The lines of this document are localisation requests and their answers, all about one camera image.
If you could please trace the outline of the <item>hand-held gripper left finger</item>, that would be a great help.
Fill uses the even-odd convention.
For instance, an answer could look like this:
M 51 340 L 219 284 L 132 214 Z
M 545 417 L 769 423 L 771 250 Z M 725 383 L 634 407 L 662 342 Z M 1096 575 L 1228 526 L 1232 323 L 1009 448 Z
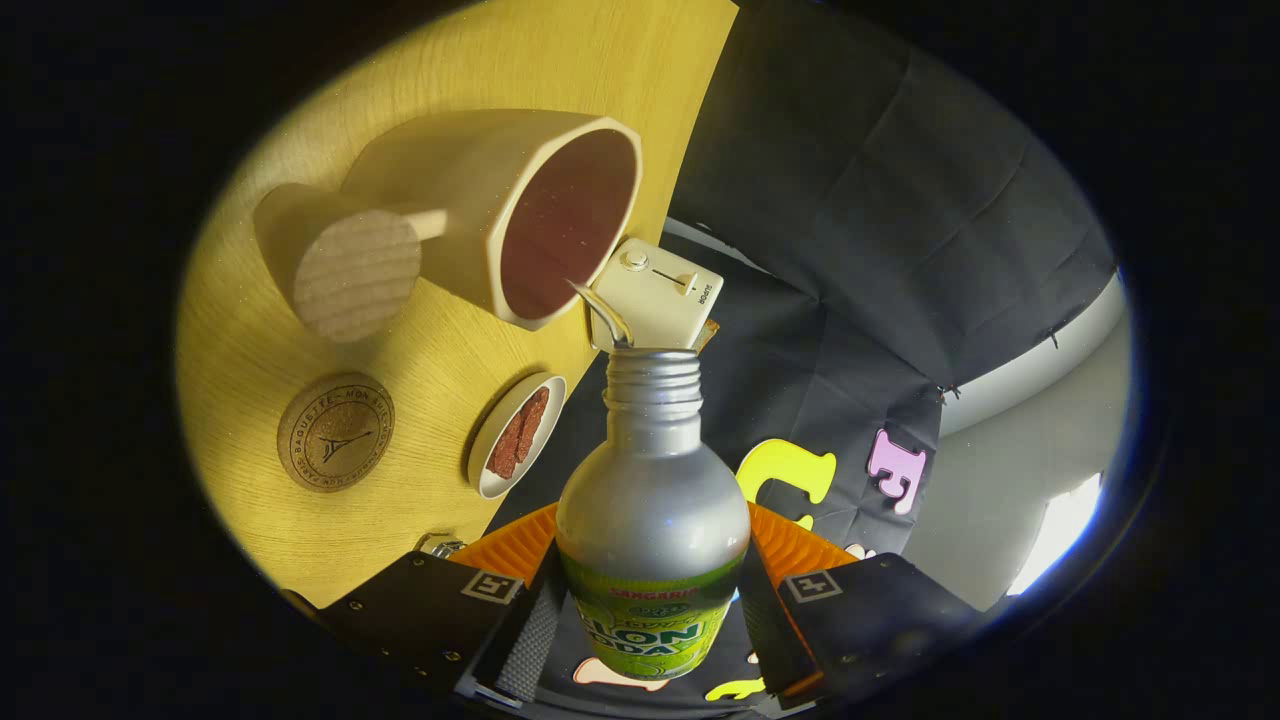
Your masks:
M 291 602 L 344 644 L 430 689 L 502 708 L 535 700 L 566 600 L 549 503 L 472 544 L 412 550 L 317 607 Z

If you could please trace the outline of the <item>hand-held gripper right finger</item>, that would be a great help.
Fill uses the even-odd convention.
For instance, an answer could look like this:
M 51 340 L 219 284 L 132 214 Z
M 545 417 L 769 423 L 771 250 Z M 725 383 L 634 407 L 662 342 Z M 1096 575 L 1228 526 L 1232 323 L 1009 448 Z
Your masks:
M 739 592 L 767 703 L 860 701 L 973 639 L 984 619 L 896 553 L 858 559 L 750 503 Z

